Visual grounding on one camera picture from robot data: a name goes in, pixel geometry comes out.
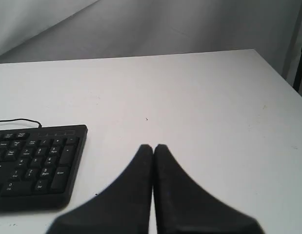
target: black keyboard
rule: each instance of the black keyboard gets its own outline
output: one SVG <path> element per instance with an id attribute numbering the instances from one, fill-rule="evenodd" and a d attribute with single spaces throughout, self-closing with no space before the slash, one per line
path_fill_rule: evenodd
<path id="1" fill-rule="evenodd" d="M 68 204 L 85 125 L 0 131 L 0 212 Z"/>

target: white desk surface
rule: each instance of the white desk surface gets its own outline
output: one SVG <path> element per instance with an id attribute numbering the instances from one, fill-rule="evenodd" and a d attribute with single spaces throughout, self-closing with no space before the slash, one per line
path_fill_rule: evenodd
<path id="1" fill-rule="evenodd" d="M 0 119 L 17 117 L 89 132 L 68 207 L 0 214 L 0 233 L 44 233 L 106 188 L 140 144 L 165 143 L 267 234 L 302 234 L 302 98 L 253 50 L 1 64 Z M 20 124 L 0 129 L 35 127 Z M 152 205 L 150 234 L 155 223 Z"/>

